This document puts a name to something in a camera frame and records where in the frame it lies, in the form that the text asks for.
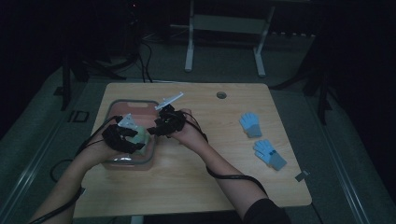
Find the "table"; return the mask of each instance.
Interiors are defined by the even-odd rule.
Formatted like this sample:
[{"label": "table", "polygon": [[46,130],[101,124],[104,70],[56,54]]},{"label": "table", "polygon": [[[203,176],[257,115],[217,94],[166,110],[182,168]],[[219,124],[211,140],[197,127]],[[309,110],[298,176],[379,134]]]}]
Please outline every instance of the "table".
[{"label": "table", "polygon": [[[111,103],[118,99],[161,102],[184,92],[172,103],[175,109],[190,108],[208,136],[209,143],[245,175],[255,176],[278,206],[311,204],[301,172],[271,93],[264,84],[225,83],[111,83],[106,87],[93,129],[104,121]],[[226,93],[225,99],[217,97]],[[288,162],[280,171],[269,168],[254,155],[239,118],[254,112],[260,118],[263,137],[269,139]],[[93,167],[83,180],[86,192],[76,205],[75,217],[158,215],[233,210],[205,164],[172,138],[160,137],[148,171],[113,171]]]}]

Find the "white tag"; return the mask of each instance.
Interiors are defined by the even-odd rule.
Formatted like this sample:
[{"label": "white tag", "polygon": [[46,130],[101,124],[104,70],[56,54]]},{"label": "white tag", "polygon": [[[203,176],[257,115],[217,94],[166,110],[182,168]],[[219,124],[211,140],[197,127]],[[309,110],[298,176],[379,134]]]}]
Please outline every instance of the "white tag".
[{"label": "white tag", "polygon": [[172,102],[174,102],[178,98],[182,97],[183,95],[184,95],[184,93],[180,92],[178,95],[171,96],[169,98],[163,98],[163,102],[160,103],[159,105],[156,105],[155,109],[156,110],[162,109],[163,107],[165,107],[166,105],[170,105]]},{"label": "white tag", "polygon": [[132,119],[132,114],[127,114],[119,123],[118,125],[122,128],[128,128],[132,130],[137,129],[137,125],[134,123]]}]

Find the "sleeve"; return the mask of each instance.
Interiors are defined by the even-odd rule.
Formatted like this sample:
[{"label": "sleeve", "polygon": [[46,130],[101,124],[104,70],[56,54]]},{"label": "sleeve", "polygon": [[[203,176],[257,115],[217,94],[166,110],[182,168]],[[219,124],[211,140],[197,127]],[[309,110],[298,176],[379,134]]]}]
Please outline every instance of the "sleeve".
[{"label": "sleeve", "polygon": [[286,212],[270,199],[260,199],[249,207],[244,224],[290,224]]}]

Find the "plastic container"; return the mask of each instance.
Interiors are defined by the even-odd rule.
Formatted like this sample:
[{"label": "plastic container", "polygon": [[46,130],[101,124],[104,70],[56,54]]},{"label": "plastic container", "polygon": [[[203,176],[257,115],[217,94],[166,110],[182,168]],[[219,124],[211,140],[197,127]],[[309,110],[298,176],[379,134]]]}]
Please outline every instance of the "plastic container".
[{"label": "plastic container", "polygon": [[[155,101],[135,101],[135,100],[117,100],[113,102],[107,111],[106,118],[115,115],[132,114],[134,122],[138,126],[142,126],[147,135],[147,128],[155,127],[154,120],[158,118],[158,111],[155,106],[158,105]],[[154,149],[156,143],[156,136],[149,135],[149,139],[145,145],[145,150],[137,150],[133,154],[124,153],[102,164],[109,170],[138,170],[145,171],[151,168],[153,163]]]}]

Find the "dark background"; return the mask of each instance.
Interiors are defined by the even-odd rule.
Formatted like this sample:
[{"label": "dark background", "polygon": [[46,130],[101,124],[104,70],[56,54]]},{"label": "dark background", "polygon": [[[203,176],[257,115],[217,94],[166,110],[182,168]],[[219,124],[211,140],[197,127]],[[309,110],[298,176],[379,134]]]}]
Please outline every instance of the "dark background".
[{"label": "dark background", "polygon": [[[197,8],[256,16],[258,12],[249,5],[258,2],[228,1],[224,5],[224,1],[203,0]],[[330,71],[330,84],[341,106],[396,201],[396,4],[276,4],[271,32],[317,36],[304,63]],[[61,66],[66,52],[108,61],[110,49],[120,47],[125,26],[131,22],[149,23],[166,39],[170,23],[188,24],[189,1],[2,0],[0,10],[2,137],[45,79]]]}]

